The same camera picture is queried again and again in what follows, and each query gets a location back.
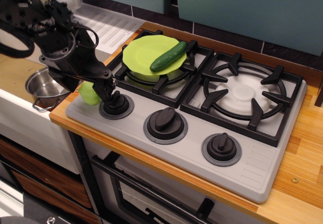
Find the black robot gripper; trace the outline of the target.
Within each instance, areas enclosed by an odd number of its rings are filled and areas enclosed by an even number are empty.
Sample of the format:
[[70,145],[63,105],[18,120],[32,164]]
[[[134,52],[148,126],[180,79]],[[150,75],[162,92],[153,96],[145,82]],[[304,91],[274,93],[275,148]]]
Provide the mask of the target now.
[[93,84],[99,98],[115,106],[119,92],[114,92],[116,82],[111,71],[95,55],[98,36],[91,39],[90,28],[73,20],[59,23],[53,19],[32,24],[33,40],[40,48],[39,60],[49,69],[49,75],[62,87],[74,92],[83,79]]

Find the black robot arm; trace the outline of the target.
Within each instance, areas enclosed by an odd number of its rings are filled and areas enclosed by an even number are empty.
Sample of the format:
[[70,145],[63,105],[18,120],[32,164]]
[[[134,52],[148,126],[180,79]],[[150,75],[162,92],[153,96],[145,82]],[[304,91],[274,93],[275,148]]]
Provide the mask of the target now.
[[99,39],[92,40],[90,28],[72,20],[66,2],[57,0],[1,0],[1,30],[26,46],[18,50],[1,44],[1,53],[11,58],[27,58],[40,48],[40,61],[51,77],[73,92],[80,80],[106,104],[115,89],[111,71],[95,55]]

